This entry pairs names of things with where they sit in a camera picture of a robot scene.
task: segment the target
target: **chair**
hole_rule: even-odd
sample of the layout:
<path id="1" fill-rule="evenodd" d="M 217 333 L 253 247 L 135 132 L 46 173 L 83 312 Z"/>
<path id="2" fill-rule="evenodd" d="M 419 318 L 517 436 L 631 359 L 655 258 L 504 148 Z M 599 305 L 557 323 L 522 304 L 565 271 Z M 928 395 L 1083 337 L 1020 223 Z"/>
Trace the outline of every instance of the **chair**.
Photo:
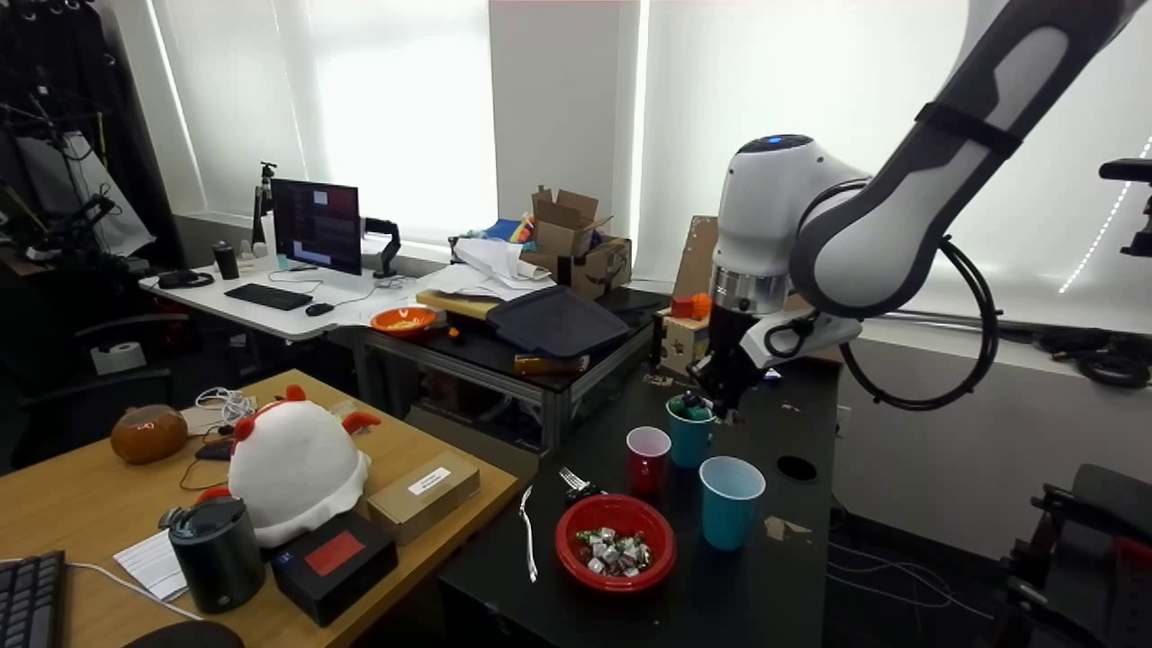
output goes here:
<path id="1" fill-rule="evenodd" d="M 103 439 L 135 405 L 175 405 L 169 369 L 96 375 L 90 348 L 151 337 L 186 312 L 138 312 L 69 333 L 58 305 L 0 262 L 0 474 Z"/>

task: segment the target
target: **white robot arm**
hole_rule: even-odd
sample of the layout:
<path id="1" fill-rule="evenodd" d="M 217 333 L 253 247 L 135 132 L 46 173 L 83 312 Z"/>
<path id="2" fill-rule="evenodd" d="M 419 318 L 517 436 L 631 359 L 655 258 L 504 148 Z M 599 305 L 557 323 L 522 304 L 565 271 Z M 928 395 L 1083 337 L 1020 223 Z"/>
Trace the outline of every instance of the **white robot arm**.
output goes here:
<path id="1" fill-rule="evenodd" d="M 1008 0 L 876 177 L 803 132 L 744 144 L 721 199 L 707 401 L 724 413 L 766 369 L 904 305 L 949 221 L 1140 4 Z M 790 312 L 790 293 L 815 310 Z"/>

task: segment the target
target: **teal cup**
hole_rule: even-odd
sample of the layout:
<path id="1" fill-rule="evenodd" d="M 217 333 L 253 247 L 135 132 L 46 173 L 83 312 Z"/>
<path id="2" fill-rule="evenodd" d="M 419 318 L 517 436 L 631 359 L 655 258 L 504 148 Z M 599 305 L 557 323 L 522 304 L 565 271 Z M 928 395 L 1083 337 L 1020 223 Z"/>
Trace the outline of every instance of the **teal cup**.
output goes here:
<path id="1" fill-rule="evenodd" d="M 712 453 L 717 417 L 709 408 L 683 408 L 682 395 L 665 405 L 669 436 L 673 436 L 673 467 L 699 467 Z"/>
<path id="2" fill-rule="evenodd" d="M 744 546 L 762 501 L 762 474 L 743 456 L 707 456 L 703 481 L 703 538 L 717 552 Z"/>

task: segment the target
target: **computer monitor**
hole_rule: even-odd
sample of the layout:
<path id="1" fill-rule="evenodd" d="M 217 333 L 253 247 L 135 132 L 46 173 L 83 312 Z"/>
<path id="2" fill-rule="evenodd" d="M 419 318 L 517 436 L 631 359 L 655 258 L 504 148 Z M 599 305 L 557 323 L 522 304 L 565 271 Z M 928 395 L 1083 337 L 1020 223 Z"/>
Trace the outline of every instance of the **computer monitor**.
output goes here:
<path id="1" fill-rule="evenodd" d="M 275 181 L 276 255 L 359 276 L 359 191 Z"/>

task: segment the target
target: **black case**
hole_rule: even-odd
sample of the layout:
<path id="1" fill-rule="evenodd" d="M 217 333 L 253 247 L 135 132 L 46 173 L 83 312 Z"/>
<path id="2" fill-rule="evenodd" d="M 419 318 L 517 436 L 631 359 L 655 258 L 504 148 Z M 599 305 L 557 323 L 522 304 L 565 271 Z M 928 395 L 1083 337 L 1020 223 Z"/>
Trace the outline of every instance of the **black case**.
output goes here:
<path id="1" fill-rule="evenodd" d="M 340 514 L 275 552 L 276 586 L 321 628 L 393 568 L 393 533 L 359 514 Z"/>

